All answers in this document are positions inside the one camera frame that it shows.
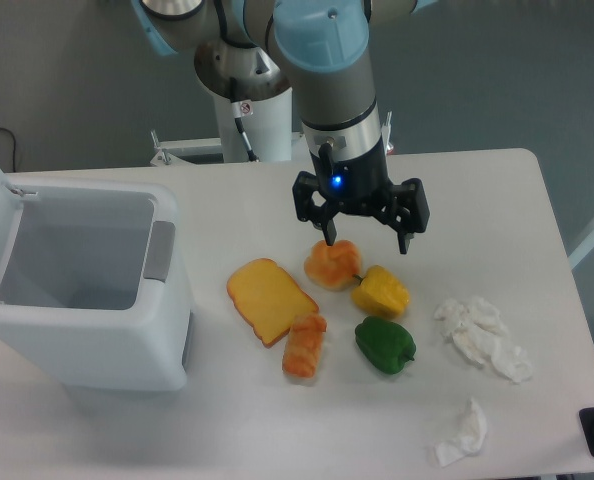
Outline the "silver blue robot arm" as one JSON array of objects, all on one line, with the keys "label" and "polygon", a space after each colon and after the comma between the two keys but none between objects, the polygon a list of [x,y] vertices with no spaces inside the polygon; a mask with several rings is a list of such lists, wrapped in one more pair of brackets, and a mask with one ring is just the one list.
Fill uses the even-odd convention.
[{"label": "silver blue robot arm", "polygon": [[409,15],[415,1],[137,1],[163,54],[195,53],[203,86],[225,99],[240,137],[259,103],[290,93],[313,162],[293,185],[297,218],[336,239],[338,214],[392,228],[401,252],[426,230],[422,182],[394,183],[369,53],[375,22]]}]

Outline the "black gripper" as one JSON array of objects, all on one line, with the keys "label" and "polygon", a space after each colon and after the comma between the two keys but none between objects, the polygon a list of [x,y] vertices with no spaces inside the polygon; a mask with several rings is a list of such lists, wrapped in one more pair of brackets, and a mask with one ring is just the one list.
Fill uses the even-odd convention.
[{"label": "black gripper", "polygon": [[[297,219],[323,233],[327,246],[337,238],[334,217],[355,212],[368,200],[369,215],[397,234],[399,252],[408,253],[411,240],[424,233],[430,209],[423,182],[411,178],[389,181],[379,111],[337,124],[310,125],[310,155],[314,175],[301,171],[292,186]],[[317,205],[318,193],[323,203]]]}]

